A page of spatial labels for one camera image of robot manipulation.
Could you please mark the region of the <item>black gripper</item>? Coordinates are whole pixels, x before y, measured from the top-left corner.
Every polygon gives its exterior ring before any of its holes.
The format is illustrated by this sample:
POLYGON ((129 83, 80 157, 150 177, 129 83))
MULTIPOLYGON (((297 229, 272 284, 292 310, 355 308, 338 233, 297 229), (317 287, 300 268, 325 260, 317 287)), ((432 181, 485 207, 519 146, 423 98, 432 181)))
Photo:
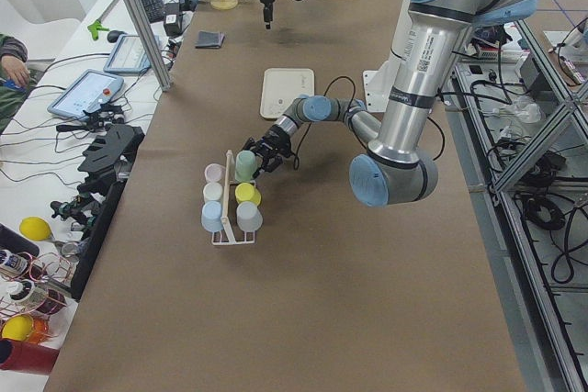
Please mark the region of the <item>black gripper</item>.
POLYGON ((264 3, 263 7, 263 20, 266 29, 271 29, 271 25, 273 22, 273 4, 275 0, 260 0, 264 3))
POLYGON ((261 157, 261 162, 253 173, 257 179, 262 173, 272 173, 282 163, 282 158, 292 155, 291 141, 288 133, 278 125, 272 125, 260 140, 249 138, 242 147, 261 157))

